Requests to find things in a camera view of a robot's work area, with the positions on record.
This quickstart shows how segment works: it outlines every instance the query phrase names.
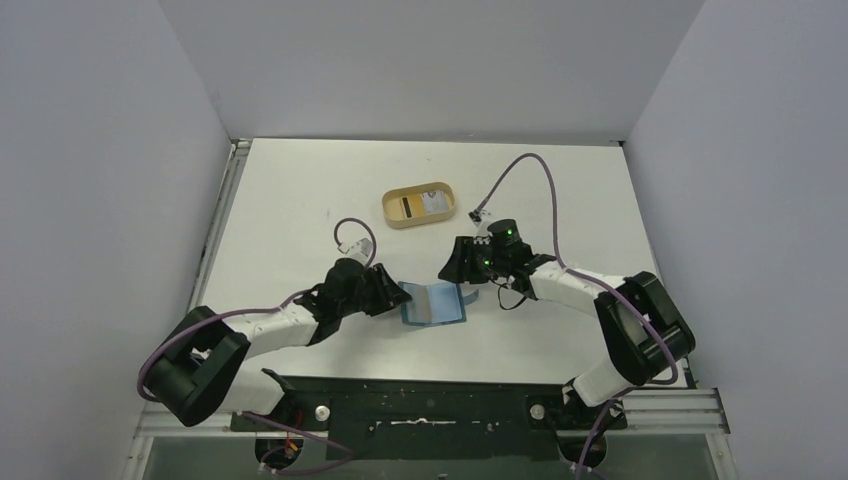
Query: white cable clip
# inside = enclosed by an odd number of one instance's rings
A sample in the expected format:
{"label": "white cable clip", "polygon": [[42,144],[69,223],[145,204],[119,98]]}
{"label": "white cable clip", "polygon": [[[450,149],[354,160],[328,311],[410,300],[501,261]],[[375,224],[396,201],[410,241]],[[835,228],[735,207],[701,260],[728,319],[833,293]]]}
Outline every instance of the white cable clip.
{"label": "white cable clip", "polygon": [[357,262],[365,265],[368,259],[371,258],[371,252],[374,251],[374,244],[368,238],[363,238],[354,244],[343,242],[339,244],[339,252],[347,258],[352,258]]}

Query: grey wall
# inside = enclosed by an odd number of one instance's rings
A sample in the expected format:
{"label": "grey wall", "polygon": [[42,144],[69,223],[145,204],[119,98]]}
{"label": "grey wall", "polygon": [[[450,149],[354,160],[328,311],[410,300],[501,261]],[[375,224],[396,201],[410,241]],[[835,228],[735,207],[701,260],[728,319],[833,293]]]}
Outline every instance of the grey wall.
{"label": "grey wall", "polygon": [[160,0],[234,137],[622,140],[703,0]]}
{"label": "grey wall", "polygon": [[708,0],[625,148],[746,479],[848,476],[846,22]]}
{"label": "grey wall", "polygon": [[155,0],[0,5],[2,477],[114,479],[228,140]]}

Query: purple cable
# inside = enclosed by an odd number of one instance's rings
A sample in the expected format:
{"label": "purple cable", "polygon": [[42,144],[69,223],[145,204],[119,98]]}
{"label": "purple cable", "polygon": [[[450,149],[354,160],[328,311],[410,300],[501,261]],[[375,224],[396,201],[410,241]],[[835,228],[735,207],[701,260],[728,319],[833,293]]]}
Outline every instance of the purple cable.
{"label": "purple cable", "polygon": [[165,341],[165,343],[163,343],[162,345],[159,345],[159,348],[157,348],[150,355],[150,358],[148,358],[147,361],[144,362],[144,365],[141,366],[141,370],[138,372],[138,380],[136,381],[136,384],[135,384],[135,389],[138,392],[139,396],[141,398],[147,400],[147,401],[150,401],[150,402],[157,402],[157,403],[159,402],[159,400],[157,400],[156,397],[147,393],[147,391],[144,389],[144,380],[147,378],[147,375],[150,373],[150,369],[153,368],[153,365],[156,364],[156,362],[159,361],[159,359],[162,357],[162,355],[164,355],[165,352],[169,348],[174,346],[174,344],[178,343],[182,339],[186,338],[187,336],[191,335],[192,333],[200,330],[201,328],[203,328],[207,325],[211,325],[211,324],[213,324],[213,323],[215,323],[219,320],[223,320],[225,318],[235,317],[237,315],[248,315],[248,314],[252,314],[252,313],[253,314],[255,314],[255,313],[266,313],[266,314],[267,313],[277,313],[280,310],[282,310],[283,308],[286,308],[286,305],[291,303],[292,300],[294,300],[295,298],[297,298],[300,295],[303,295],[304,293],[306,293],[308,291],[309,290],[301,290],[299,292],[295,292],[295,293],[289,295],[289,297],[286,298],[283,301],[283,303],[281,303],[278,307],[243,308],[241,310],[232,310],[232,311],[229,311],[229,312],[224,312],[224,313],[219,313],[217,315],[212,315],[211,317],[204,319],[204,320],[201,320],[201,321],[195,323],[194,325],[186,328],[185,330],[181,331],[180,333],[174,335],[173,337],[169,338],[168,340]]}
{"label": "purple cable", "polygon": [[358,218],[347,217],[339,220],[339,222],[336,223],[336,228],[333,229],[333,239],[336,241],[336,246],[342,244],[342,242],[339,240],[339,228],[348,222],[357,223],[361,225],[362,228],[364,228],[365,231],[368,232],[368,236],[371,237],[371,245],[373,248],[371,249],[371,256],[368,257],[368,261],[365,263],[365,268],[368,268],[371,266],[371,262],[373,262],[374,258],[377,256],[377,236],[374,235],[374,231],[371,230],[371,227],[369,227],[367,223],[363,222]]}
{"label": "purple cable", "polygon": [[[281,475],[281,476],[284,476],[284,477],[285,476],[287,476],[287,477],[297,477],[297,476],[315,475],[317,473],[323,473],[323,472],[326,472],[328,470],[332,470],[336,467],[340,467],[340,466],[344,465],[345,463],[353,460],[353,450],[345,447],[344,445],[342,445],[340,443],[336,443],[336,442],[330,440],[329,438],[319,437],[318,435],[314,435],[312,433],[305,432],[303,430],[299,430],[297,428],[290,427],[288,425],[284,425],[284,424],[279,423],[279,422],[275,422],[275,421],[271,420],[270,418],[265,418],[261,415],[255,414],[255,413],[244,412],[242,414],[242,416],[244,418],[248,418],[248,419],[256,421],[256,422],[264,423],[265,425],[268,425],[269,427],[276,428],[276,429],[282,430],[284,432],[294,433],[295,435],[300,435],[303,438],[308,438],[308,439],[311,439],[311,440],[315,440],[317,442],[321,442],[321,443],[327,445],[328,447],[332,447],[332,448],[341,450],[341,451],[348,454],[345,458],[343,458],[341,460],[336,460],[335,462],[328,463],[326,465],[321,465],[320,467],[306,468],[306,469],[303,469],[303,470],[295,470],[295,471],[291,471],[291,472],[288,472],[288,471],[285,471],[285,470],[280,470],[280,471],[274,472],[272,468],[268,467],[267,465],[265,466],[266,470],[268,470],[269,472],[275,473],[276,475]],[[275,449],[272,449],[272,450],[265,452],[265,454],[262,455],[262,458],[260,458],[259,461],[261,463],[265,463],[265,460],[267,460],[268,457],[279,452],[280,450],[283,450],[284,448],[285,448],[285,445],[282,446],[282,447],[275,448]]]}
{"label": "purple cable", "polygon": [[[592,428],[591,428],[591,430],[589,430],[589,436],[586,437],[586,442],[583,443],[583,450],[580,451],[580,459],[577,460],[577,463],[575,464],[574,480],[580,480],[580,475],[583,474],[583,470],[586,470],[586,467],[583,466],[583,462],[586,461],[586,455],[589,454],[589,447],[592,445],[592,439],[595,438],[595,434],[598,432],[598,429],[601,427],[601,422],[604,420],[604,417],[607,416],[607,412],[609,412],[609,409],[612,408],[613,405],[615,405],[615,400],[617,398],[620,398],[622,395],[626,395],[626,394],[630,393],[634,389],[635,389],[635,387],[625,388],[624,390],[622,390],[621,392],[618,392],[612,398],[607,400],[606,403],[604,403],[604,406],[601,407],[601,413],[598,414],[598,418],[596,418],[595,423],[592,424]],[[598,474],[594,470],[592,470],[591,473],[594,473],[595,475],[603,478],[603,476],[601,476],[600,474]]]}
{"label": "purple cable", "polygon": [[[639,323],[642,324],[642,328],[644,328],[645,331],[648,332],[648,335],[650,335],[651,339],[653,339],[657,343],[660,350],[663,352],[663,356],[665,357],[666,362],[668,362],[669,368],[671,368],[671,378],[670,379],[668,379],[668,380],[655,380],[655,381],[650,382],[650,383],[652,383],[654,385],[672,385],[675,382],[677,382],[677,379],[679,378],[679,373],[678,373],[677,368],[675,366],[676,362],[674,360],[674,355],[671,354],[671,350],[669,350],[668,345],[666,345],[665,341],[662,339],[662,337],[656,331],[656,329],[654,329],[653,325],[651,325],[650,322],[645,320],[645,317],[642,315],[641,312],[639,312],[639,309],[637,309],[632,303],[630,303],[630,301],[627,300],[624,297],[624,295],[622,295],[618,290],[613,288],[612,285],[604,282],[603,280],[601,280],[599,278],[596,278],[596,277],[593,277],[591,275],[587,275],[585,273],[573,270],[565,264],[565,261],[563,261],[562,255],[560,254],[560,251],[559,251],[559,227],[558,227],[558,219],[557,219],[558,214],[557,214],[556,186],[554,186],[554,178],[553,178],[553,175],[551,175],[551,170],[548,168],[547,163],[545,163],[545,161],[542,159],[542,157],[540,157],[539,155],[537,155],[535,153],[525,153],[523,155],[520,155],[515,160],[513,160],[512,163],[510,163],[509,166],[506,167],[506,170],[504,170],[504,172],[501,174],[501,176],[498,177],[498,180],[492,186],[492,189],[489,190],[489,193],[483,198],[483,201],[480,202],[480,205],[477,206],[477,209],[475,211],[479,213],[481,210],[483,210],[483,208],[486,206],[486,204],[489,203],[489,200],[491,200],[492,195],[495,193],[495,190],[498,189],[501,182],[506,177],[506,175],[510,172],[510,170],[512,170],[512,168],[515,167],[515,165],[518,162],[520,162],[521,160],[524,160],[525,158],[533,158],[533,159],[537,160],[539,162],[539,164],[542,166],[542,169],[545,171],[545,176],[548,177],[548,185],[551,188],[551,207],[552,207],[552,211],[553,211],[554,256],[556,257],[556,260],[557,260],[557,263],[559,264],[559,266],[562,267],[570,275],[577,277],[579,279],[585,280],[587,282],[592,282],[595,285],[598,285],[599,287],[608,291],[610,294],[612,294],[616,298],[616,300],[621,302],[621,304],[624,305],[624,307],[627,310],[629,310],[630,313],[632,313],[633,315],[636,316],[636,318],[639,320]],[[584,469],[583,462],[586,460],[586,454],[589,451],[589,446],[592,443],[592,439],[595,437],[595,432],[597,432],[598,427],[601,424],[601,421],[606,416],[610,407],[612,407],[612,405],[615,403],[615,399],[620,397],[621,395],[624,395],[625,393],[629,392],[630,390],[631,389],[626,389],[623,392],[619,393],[618,395],[613,396],[611,399],[607,400],[607,402],[604,404],[604,407],[601,409],[601,414],[598,415],[598,418],[595,420],[595,424],[592,426],[592,429],[589,431],[589,436],[586,438],[586,442],[583,444],[583,451],[580,454],[580,460],[576,464],[575,477],[577,479],[580,478],[580,474],[581,474],[582,470]]]}
{"label": "purple cable", "polygon": [[539,155],[537,155],[535,153],[525,153],[524,155],[521,155],[518,158],[516,158],[515,160],[513,160],[512,163],[510,163],[509,166],[506,167],[506,170],[504,170],[504,173],[502,173],[501,176],[498,177],[498,181],[495,182],[495,184],[492,186],[492,189],[489,190],[489,193],[485,197],[483,197],[483,201],[480,202],[480,205],[477,205],[477,208],[474,211],[480,212],[481,210],[483,210],[483,207],[485,207],[486,204],[489,203],[489,200],[492,199],[492,195],[494,195],[495,190],[498,189],[498,187],[501,185],[501,182],[503,182],[503,179],[506,178],[506,175],[510,172],[510,170],[512,170],[512,168],[515,167],[515,165],[518,162],[524,160],[525,158],[534,158],[534,159],[538,160],[539,165],[542,166],[542,169],[545,170],[545,175],[548,177],[548,185],[551,186],[551,205],[553,206],[554,256],[557,258],[557,263],[559,263],[560,267],[567,268],[565,266],[565,262],[562,261],[562,255],[560,255],[560,253],[559,253],[559,230],[557,229],[557,216],[558,216],[558,214],[557,214],[556,187],[554,186],[554,177],[553,177],[553,175],[551,175],[551,169],[548,168],[548,164],[545,163],[545,161],[542,160],[542,157],[540,157]]}

